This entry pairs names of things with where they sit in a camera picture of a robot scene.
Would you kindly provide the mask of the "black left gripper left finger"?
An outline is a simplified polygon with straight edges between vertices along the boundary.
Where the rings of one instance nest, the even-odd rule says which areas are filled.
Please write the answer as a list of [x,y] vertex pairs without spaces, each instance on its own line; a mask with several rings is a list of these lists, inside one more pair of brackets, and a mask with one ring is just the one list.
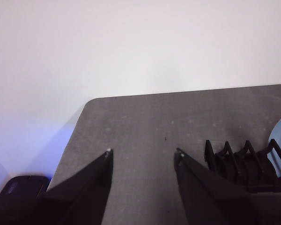
[[0,192],[0,225],[100,225],[112,174],[107,150],[51,189],[44,176],[14,177]]

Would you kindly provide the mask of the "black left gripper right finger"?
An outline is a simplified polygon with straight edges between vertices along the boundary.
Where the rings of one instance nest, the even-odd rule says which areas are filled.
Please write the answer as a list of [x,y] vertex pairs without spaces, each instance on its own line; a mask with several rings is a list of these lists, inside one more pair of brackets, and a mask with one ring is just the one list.
[[281,225],[281,195],[250,194],[208,170],[180,148],[174,169],[191,225]]

